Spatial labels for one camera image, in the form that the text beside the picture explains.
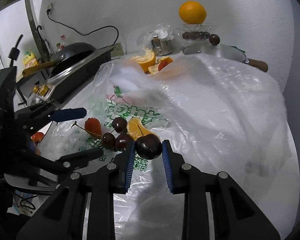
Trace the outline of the red strawberry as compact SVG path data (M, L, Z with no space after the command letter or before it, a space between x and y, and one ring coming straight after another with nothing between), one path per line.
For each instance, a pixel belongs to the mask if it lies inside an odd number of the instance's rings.
M96 118L88 118L84 123L84 129L96 139L102 136L101 123Z
M43 132L36 132L31 136L31 140L38 145L42 139L44 138L45 134Z

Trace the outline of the white round plate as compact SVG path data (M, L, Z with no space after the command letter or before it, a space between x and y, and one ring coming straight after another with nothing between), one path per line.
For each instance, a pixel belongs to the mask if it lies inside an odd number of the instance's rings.
M39 132L43 133L43 135L41 136L40 142L36 143L36 146L39 146L41 142L43 142L46 138L49 138L51 136L53 130L55 129L55 125L55 122L52 121L39 130Z

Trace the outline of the silver induction cooker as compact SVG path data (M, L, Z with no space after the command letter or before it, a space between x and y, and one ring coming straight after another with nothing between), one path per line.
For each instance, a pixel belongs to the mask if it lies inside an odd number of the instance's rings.
M82 84L95 76L100 66L111 60L115 46L107 46L83 58L83 54L68 59L52 68L50 77L33 90L34 94L46 96L62 104Z

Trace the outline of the steel pot lid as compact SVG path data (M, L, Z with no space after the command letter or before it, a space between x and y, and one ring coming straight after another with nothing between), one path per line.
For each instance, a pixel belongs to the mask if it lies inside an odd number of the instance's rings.
M34 94L33 92L30 94L30 96L27 99L27 107L36 105L38 103L42 102L49 102L50 99L47 98L46 96L40 96L38 94Z

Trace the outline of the black metal rack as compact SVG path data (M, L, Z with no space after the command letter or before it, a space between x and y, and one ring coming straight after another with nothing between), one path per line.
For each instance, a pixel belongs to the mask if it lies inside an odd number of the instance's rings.
M21 97L22 104L27 106L28 98L30 97L35 85L38 85L45 80L46 74L41 71L28 77L22 77L16 83L17 92Z

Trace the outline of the orange segment on bag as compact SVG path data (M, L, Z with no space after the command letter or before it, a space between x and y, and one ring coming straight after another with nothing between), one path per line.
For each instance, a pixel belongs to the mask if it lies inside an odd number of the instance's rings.
M127 132L134 140L137 140L139 137L151 134L151 131L146 129L143 126L141 120L137 117L133 117L127 122Z

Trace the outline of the yellow detergent bottle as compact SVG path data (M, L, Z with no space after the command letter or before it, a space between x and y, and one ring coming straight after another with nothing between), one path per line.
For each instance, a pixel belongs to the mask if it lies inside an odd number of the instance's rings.
M28 50L26 52L25 56L22 59L22 62L25 69L33 66L37 66L39 64L35 54L31 50Z

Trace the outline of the oil bottle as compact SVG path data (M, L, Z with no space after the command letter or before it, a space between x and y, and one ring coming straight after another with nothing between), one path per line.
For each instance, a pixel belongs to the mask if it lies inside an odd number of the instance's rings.
M61 51L61 44L58 43L58 44L56 44L56 46L57 46L56 52L58 53L59 51Z

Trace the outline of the clear printed plastic bag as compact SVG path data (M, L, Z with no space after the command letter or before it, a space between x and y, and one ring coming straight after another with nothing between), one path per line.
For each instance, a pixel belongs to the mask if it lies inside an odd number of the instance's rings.
M285 237L286 193L277 176L291 160L286 108L267 73L213 56L180 56L156 75L129 59L101 66L91 84L65 108L85 107L111 131L115 117L138 117L187 163L203 172L226 171ZM73 121L53 124L39 144L44 157L96 147ZM114 196L116 239L181 239L183 195L167 188L162 157L136 157L126 196Z

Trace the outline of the red cap bottle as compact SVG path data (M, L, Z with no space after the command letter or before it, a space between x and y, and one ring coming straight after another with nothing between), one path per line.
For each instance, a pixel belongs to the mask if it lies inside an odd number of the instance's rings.
M67 39L65 35L61 36L61 41L60 41L60 48L63 49L67 46Z

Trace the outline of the peeled half orange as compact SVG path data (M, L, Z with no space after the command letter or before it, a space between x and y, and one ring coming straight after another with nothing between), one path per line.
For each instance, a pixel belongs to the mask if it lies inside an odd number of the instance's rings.
M143 49L144 54L141 56L134 56L131 58L132 61L135 61L141 69L147 73L149 67L152 67L156 64L156 55L152 49Z

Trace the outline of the orange peel piece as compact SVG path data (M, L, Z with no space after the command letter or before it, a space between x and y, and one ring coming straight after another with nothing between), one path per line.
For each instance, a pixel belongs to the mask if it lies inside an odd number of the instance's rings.
M158 59L158 63L150 66L148 68L148 71L150 74L158 74L158 72L160 72L162 69L164 69L168 64L172 63L173 59L171 59L170 57L162 57L160 59Z

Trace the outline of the steel cup in bag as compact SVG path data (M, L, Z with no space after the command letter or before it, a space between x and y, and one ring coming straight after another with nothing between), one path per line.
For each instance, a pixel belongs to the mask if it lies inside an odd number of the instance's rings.
M169 24L161 23L154 30L140 34L137 45L152 49L156 56L166 56L173 52L174 34Z

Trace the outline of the clear fruit container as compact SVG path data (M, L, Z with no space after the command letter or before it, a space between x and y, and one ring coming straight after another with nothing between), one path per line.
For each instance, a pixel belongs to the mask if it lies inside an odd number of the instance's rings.
M181 34L187 41L205 41L209 39L211 29L207 24L184 24Z

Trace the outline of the whole orange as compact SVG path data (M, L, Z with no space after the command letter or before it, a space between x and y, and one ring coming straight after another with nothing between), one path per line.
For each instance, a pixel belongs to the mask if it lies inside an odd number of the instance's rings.
M186 24L202 24L207 12L205 8L196 1L187 1L179 7L179 17Z

